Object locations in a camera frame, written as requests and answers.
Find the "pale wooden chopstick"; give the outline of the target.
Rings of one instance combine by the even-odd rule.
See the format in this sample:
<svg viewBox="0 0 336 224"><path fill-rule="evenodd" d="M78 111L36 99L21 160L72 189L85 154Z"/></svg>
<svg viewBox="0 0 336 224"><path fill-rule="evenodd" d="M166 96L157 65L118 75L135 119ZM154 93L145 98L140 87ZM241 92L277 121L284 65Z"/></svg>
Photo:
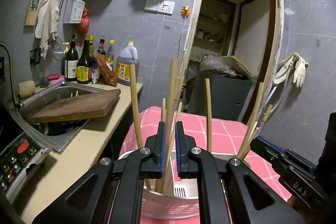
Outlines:
<svg viewBox="0 0 336 224"><path fill-rule="evenodd" d="M245 148L245 153L248 153L250 151L250 144L251 144L251 141L255 138L255 136L257 135L258 131L259 131L259 128L257 126L258 124L258 121L255 122L254 126L253 126L253 130L249 136L249 139L248 139L248 143L247 143L247 146Z"/></svg>
<svg viewBox="0 0 336 224"><path fill-rule="evenodd" d="M177 76L175 80L175 87L174 87L174 109L178 107L179 98L181 96L181 76Z"/></svg>

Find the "steel kitchen sink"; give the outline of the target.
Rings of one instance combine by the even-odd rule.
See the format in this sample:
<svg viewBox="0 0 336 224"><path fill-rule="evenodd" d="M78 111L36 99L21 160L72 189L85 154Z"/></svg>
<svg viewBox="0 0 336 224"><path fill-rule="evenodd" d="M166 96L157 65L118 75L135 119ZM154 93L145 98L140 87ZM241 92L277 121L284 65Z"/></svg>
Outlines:
<svg viewBox="0 0 336 224"><path fill-rule="evenodd" d="M61 154L90 121L83 98L102 89L63 81L10 106L15 120L37 142Z"/></svg>

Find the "white perforated utensil holder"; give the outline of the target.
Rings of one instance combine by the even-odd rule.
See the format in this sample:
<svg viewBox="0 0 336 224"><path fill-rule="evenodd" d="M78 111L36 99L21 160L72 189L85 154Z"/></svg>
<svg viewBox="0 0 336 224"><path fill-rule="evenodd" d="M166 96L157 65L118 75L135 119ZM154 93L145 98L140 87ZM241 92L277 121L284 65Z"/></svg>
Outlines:
<svg viewBox="0 0 336 224"><path fill-rule="evenodd" d="M199 215L198 186L195 179L180 179L177 176L176 152L170 157L172 184L168 195L143 190L141 216L160 220L179 220Z"/></svg>

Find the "dark grey cabinet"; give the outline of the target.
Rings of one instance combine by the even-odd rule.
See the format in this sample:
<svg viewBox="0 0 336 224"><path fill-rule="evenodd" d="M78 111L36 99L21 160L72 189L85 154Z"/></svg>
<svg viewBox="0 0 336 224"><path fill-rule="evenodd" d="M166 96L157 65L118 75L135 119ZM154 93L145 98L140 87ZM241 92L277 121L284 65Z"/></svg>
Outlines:
<svg viewBox="0 0 336 224"><path fill-rule="evenodd" d="M250 80L216 71L199 71L187 107L190 114L206 114L205 79L210 80L212 117L237 121L250 90Z"/></svg>

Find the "white rubber glove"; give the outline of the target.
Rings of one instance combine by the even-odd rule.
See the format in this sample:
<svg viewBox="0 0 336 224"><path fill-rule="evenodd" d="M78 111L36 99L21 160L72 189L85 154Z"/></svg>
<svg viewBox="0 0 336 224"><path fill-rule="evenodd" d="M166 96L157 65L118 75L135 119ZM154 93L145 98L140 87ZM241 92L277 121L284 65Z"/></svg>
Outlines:
<svg viewBox="0 0 336 224"><path fill-rule="evenodd" d="M301 88L305 82L306 67L309 65L303 57L297 55L297 62L295 64L293 83L296 87Z"/></svg>

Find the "brown wooden cutting board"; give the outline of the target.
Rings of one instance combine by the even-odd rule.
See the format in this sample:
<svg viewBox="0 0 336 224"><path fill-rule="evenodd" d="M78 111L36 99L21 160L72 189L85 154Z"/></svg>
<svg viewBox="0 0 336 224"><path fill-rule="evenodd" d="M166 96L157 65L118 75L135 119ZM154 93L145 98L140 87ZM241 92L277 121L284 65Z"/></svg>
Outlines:
<svg viewBox="0 0 336 224"><path fill-rule="evenodd" d="M121 90L105 90L64 98L31 113L29 123L66 122L104 117L120 98Z"/></svg>

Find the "induction cooker control panel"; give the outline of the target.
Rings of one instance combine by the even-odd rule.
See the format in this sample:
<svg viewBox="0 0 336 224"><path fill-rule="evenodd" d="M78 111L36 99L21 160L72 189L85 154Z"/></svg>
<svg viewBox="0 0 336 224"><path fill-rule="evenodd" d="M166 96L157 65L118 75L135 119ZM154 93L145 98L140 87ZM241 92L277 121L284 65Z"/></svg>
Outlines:
<svg viewBox="0 0 336 224"><path fill-rule="evenodd" d="M40 166L50 152L50 147L41 146L25 132L1 152L1 189L9 203L14 202L34 173L33 169Z"/></svg>

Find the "brown sauce pouch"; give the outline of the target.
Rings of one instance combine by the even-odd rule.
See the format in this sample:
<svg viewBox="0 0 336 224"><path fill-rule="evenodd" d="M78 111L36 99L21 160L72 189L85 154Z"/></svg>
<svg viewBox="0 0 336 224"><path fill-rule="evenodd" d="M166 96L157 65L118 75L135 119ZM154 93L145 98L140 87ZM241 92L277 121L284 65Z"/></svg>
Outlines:
<svg viewBox="0 0 336 224"><path fill-rule="evenodd" d="M97 61L98 69L100 71L100 75L102 75L103 79L105 80L105 83L112 87L117 87L116 73L108 67L105 57L102 54L97 52L96 61Z"/></svg>

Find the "dark soy sauce bottle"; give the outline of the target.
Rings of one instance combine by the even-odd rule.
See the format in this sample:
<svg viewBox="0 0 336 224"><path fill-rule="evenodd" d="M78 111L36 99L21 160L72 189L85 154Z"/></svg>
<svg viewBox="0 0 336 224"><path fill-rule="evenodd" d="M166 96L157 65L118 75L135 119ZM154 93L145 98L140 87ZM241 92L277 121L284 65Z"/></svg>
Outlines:
<svg viewBox="0 0 336 224"><path fill-rule="evenodd" d="M92 58L90 57L90 34L85 34L81 57L76 66L76 79L80 84L88 84L92 78Z"/></svg>

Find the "dark wine bottle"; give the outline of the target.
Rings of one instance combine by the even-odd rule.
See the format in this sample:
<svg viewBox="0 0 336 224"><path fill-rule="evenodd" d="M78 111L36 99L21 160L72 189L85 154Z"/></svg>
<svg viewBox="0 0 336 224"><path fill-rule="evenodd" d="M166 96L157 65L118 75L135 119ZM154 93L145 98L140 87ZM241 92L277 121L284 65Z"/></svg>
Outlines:
<svg viewBox="0 0 336 224"><path fill-rule="evenodd" d="M64 77L68 81L75 81L76 80L76 68L77 68L77 62L79 60L79 55L76 50L76 36L72 36L72 41L70 43L70 49L66 53L65 57L65 70L64 70Z"/></svg>

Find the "large vinegar jug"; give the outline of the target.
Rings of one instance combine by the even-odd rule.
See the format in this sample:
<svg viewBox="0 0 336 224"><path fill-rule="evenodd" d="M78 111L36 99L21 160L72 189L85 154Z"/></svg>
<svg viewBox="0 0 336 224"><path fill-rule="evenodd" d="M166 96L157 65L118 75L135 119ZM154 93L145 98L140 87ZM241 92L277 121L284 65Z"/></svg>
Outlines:
<svg viewBox="0 0 336 224"><path fill-rule="evenodd" d="M116 61L116 76L119 84L130 86L130 65L135 65L138 71L138 51L133 41L128 41L127 46L120 52Z"/></svg>

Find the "red plastic bag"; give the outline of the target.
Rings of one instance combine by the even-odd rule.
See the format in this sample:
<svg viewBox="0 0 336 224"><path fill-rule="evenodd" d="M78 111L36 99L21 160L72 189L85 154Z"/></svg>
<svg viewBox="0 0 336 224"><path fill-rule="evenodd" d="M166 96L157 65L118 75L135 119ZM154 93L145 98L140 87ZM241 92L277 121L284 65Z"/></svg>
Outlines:
<svg viewBox="0 0 336 224"><path fill-rule="evenodd" d="M86 34L88 32L88 28L90 25L90 19L88 18L88 12L89 10L86 7L84 7L80 23L76 24L76 28L78 32L82 34Z"/></svg>

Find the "beige hanging towel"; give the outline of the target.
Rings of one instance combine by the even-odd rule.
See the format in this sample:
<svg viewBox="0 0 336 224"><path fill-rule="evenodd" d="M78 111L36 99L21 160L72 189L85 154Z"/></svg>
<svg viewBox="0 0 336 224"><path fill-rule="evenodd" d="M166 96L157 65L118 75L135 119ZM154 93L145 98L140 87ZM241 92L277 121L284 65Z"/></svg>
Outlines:
<svg viewBox="0 0 336 224"><path fill-rule="evenodd" d="M57 36L59 0L45 0L38 13L35 38L40 41L41 57L46 59L49 42Z"/></svg>

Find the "orange wall hook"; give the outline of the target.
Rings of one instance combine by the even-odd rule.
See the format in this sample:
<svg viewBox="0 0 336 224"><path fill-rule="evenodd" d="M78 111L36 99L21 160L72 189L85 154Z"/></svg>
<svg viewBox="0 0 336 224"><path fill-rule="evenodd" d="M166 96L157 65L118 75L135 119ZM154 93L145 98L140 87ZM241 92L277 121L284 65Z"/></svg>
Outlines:
<svg viewBox="0 0 336 224"><path fill-rule="evenodd" d="M189 17L190 15L190 6L182 6L182 9L181 9L181 15L184 17L184 18L187 18Z"/></svg>

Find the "grey wall box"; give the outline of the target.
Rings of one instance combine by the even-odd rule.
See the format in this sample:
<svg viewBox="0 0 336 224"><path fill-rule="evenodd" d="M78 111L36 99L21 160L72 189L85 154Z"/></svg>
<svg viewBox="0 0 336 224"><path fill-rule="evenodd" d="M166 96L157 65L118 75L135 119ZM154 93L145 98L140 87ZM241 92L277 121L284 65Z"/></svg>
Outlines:
<svg viewBox="0 0 336 224"><path fill-rule="evenodd" d="M81 22L85 2L82 0L67 0L64 10L64 24L78 24Z"/></svg>

